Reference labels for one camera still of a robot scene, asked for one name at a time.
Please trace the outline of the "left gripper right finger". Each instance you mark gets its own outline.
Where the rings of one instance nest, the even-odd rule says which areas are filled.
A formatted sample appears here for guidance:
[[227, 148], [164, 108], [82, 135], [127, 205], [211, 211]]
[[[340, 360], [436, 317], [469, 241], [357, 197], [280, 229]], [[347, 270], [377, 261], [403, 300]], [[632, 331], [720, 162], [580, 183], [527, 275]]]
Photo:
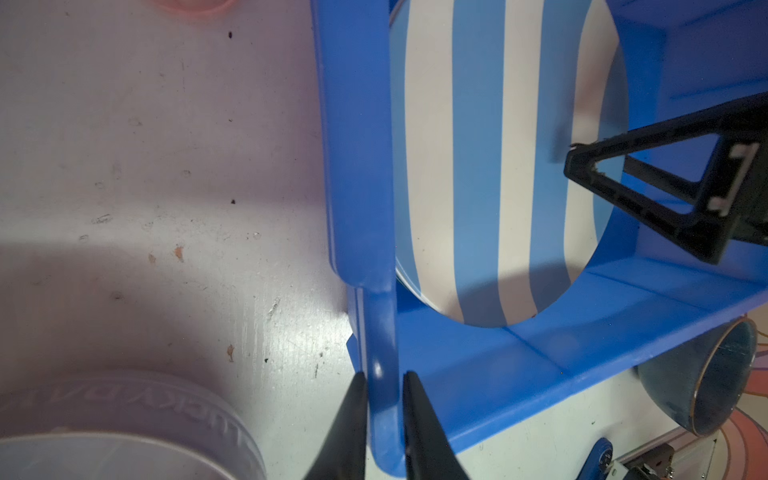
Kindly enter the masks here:
[[416, 372], [404, 374], [402, 394], [407, 478], [468, 480]]

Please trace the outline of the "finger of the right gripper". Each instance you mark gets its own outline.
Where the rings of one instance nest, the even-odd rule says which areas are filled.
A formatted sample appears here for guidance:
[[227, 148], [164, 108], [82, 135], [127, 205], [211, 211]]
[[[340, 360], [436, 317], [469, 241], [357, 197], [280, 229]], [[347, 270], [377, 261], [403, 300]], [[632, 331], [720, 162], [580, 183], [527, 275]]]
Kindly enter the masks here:
[[[635, 153], [715, 135], [702, 177], [696, 181], [635, 158]], [[691, 205], [678, 213], [599, 172], [615, 157], [623, 171]], [[732, 240], [767, 243], [767, 96], [739, 98], [631, 130], [591, 144], [570, 147], [565, 176], [620, 208], [682, 250], [718, 264]]]

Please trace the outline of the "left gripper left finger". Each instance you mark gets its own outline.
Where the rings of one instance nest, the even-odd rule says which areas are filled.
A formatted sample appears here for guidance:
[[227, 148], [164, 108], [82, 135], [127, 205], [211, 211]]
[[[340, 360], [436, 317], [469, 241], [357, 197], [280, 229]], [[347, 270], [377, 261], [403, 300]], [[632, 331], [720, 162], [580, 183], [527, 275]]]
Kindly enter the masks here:
[[367, 427], [367, 380], [363, 372], [357, 372], [305, 479], [364, 479]]

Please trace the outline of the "dark blue bowl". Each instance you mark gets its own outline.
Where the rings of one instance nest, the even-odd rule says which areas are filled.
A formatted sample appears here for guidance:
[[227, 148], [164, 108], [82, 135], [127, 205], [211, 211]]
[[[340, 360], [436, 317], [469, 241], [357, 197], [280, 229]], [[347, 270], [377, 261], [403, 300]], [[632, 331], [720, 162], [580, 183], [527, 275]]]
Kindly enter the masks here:
[[729, 418], [757, 353], [753, 320], [739, 317], [637, 367], [646, 393], [686, 431], [707, 437]]

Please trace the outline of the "lilac bowl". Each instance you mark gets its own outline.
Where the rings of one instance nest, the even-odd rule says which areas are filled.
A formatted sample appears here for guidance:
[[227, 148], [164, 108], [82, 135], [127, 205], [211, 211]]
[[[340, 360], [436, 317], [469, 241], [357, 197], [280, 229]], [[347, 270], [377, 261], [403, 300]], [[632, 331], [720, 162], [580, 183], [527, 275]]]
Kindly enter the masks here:
[[1, 396], [4, 479], [263, 479], [235, 410], [177, 376], [89, 372]]

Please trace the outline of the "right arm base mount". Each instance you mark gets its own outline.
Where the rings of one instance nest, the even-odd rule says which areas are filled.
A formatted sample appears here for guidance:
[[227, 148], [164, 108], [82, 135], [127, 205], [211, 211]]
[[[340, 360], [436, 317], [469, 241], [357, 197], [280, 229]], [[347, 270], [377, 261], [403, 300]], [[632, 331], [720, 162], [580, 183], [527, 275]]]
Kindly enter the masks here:
[[631, 459], [624, 466], [627, 473], [624, 480], [665, 480], [674, 478], [672, 461], [675, 450], [668, 443], [656, 447]]

